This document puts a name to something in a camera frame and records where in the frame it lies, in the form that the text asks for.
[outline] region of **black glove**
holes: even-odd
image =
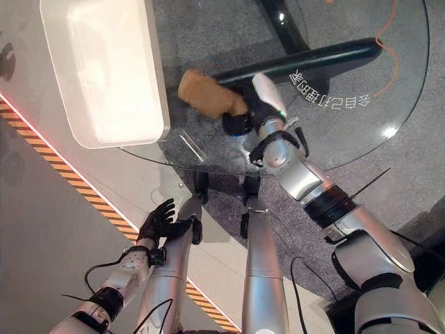
[[[166,237],[168,239],[175,239],[182,236],[190,228],[192,220],[173,222],[173,215],[175,204],[173,198],[166,200],[159,205],[147,217],[144,225],[139,229],[138,241],[145,238],[150,238],[159,246],[159,239]]]

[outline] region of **white tray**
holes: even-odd
[[[147,144],[168,133],[151,0],[41,0],[40,13],[80,145]]]

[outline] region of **warning tape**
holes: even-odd
[[[98,192],[68,161],[66,161],[29,122],[12,106],[0,99],[0,115],[13,127],[52,168],[68,181],[102,216],[107,218],[124,236],[136,243],[138,231],[118,209]],[[214,322],[226,331],[240,333],[240,328],[221,311],[199,288],[187,278],[187,295]]]

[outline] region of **brown cloth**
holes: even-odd
[[[248,107],[243,98],[202,74],[197,68],[188,70],[178,88],[181,100],[197,109],[202,115],[216,119],[224,113],[232,116],[243,115]]]

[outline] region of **glass tabletop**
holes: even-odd
[[[347,164],[391,138],[426,77],[423,0],[282,0],[271,8],[272,2],[154,1],[171,129],[155,144],[122,149],[180,168],[266,174],[248,159],[254,132],[229,136],[221,119],[204,118],[179,100],[177,87],[192,67],[226,86],[236,75],[271,73],[287,107],[287,130],[302,128],[309,158],[321,168]],[[377,51],[354,58],[357,45]]]

